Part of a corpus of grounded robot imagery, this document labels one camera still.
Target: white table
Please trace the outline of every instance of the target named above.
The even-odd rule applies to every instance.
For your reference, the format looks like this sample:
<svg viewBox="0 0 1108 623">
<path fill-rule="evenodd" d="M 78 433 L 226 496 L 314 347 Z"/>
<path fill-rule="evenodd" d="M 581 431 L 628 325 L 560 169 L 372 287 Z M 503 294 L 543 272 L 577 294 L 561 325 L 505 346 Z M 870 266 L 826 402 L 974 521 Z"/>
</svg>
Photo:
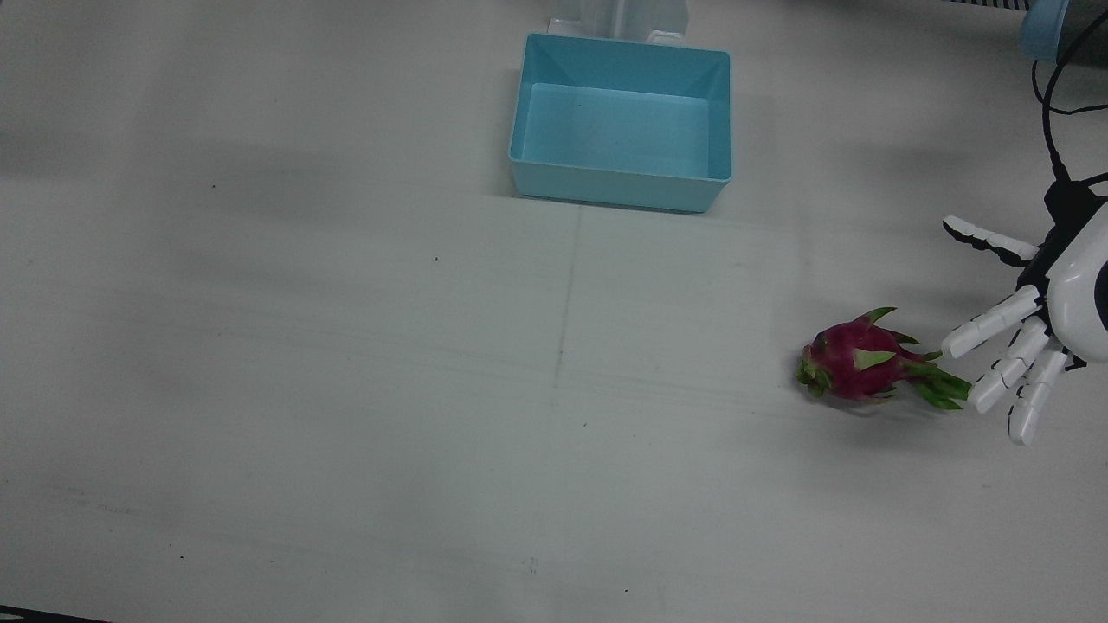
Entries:
<svg viewBox="0 0 1108 623">
<path fill-rule="evenodd" d="M 690 1 L 687 44 L 733 54 L 737 172 L 691 216 L 516 195 L 546 4 L 3 2 L 0 603 L 1104 620 L 1106 369 L 1030 448 L 1007 404 L 860 417 L 792 379 L 872 307 L 934 347 L 1012 292 L 940 222 L 1049 227 L 1022 14 Z M 1108 116 L 1056 132 L 1106 168 Z"/>
</svg>

